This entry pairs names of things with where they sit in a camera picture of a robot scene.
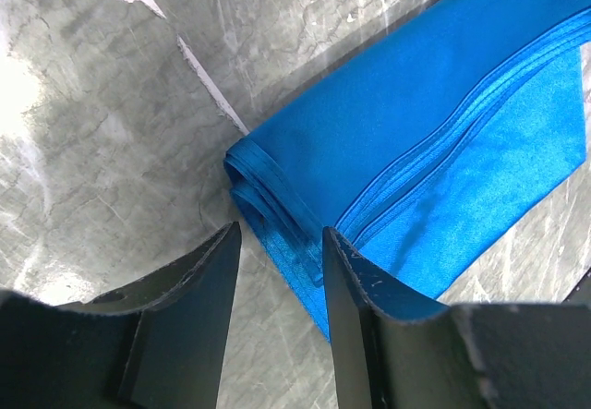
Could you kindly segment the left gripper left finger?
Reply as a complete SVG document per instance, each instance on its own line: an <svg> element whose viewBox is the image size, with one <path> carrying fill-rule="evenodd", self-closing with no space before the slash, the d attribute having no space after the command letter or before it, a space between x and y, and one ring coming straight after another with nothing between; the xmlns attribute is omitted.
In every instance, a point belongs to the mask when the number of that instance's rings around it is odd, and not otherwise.
<svg viewBox="0 0 591 409"><path fill-rule="evenodd" d="M90 302L1 293L5 408L212 408L235 297L241 230Z"/></svg>

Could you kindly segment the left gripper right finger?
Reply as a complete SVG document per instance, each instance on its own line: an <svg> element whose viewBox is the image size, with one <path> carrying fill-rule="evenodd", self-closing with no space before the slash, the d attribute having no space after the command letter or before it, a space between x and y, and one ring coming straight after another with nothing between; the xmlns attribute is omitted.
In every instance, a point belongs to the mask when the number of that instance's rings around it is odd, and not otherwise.
<svg viewBox="0 0 591 409"><path fill-rule="evenodd" d="M590 282L562 304L446 306L322 236L342 408L586 408Z"/></svg>

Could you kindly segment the blue cloth napkin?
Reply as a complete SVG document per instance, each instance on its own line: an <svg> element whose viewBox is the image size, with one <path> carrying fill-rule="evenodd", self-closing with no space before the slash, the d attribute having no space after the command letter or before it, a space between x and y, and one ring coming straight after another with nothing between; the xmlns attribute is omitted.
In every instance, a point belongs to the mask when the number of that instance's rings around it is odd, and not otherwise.
<svg viewBox="0 0 591 409"><path fill-rule="evenodd" d="M440 0L228 150L231 196L320 331L322 231L430 298L586 157L590 0Z"/></svg>

